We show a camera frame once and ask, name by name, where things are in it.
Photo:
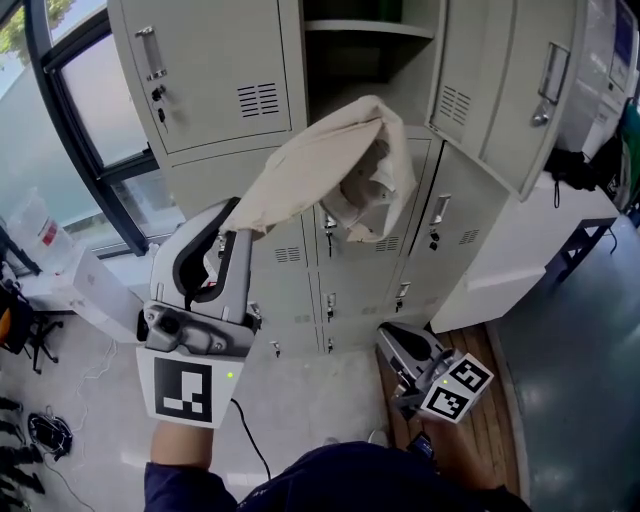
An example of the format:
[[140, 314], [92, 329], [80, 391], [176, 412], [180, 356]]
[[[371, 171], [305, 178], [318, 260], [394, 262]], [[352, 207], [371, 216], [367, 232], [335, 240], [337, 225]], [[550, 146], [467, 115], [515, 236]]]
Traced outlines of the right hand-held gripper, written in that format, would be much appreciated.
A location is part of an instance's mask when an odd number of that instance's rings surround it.
[[494, 378], [472, 354], [444, 349], [427, 330], [406, 323], [384, 322], [377, 333], [378, 348], [401, 377], [391, 403], [407, 420], [424, 413], [457, 424]]

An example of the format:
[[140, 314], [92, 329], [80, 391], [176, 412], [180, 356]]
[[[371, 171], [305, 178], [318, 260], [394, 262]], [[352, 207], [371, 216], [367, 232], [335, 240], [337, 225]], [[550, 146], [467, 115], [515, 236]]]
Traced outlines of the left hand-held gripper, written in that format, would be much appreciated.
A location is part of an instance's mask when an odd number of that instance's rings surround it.
[[136, 347], [154, 419], [218, 428], [260, 328], [259, 319], [245, 315], [252, 232], [222, 230], [239, 202], [231, 197], [187, 220], [154, 257], [155, 301], [141, 312], [146, 331]]

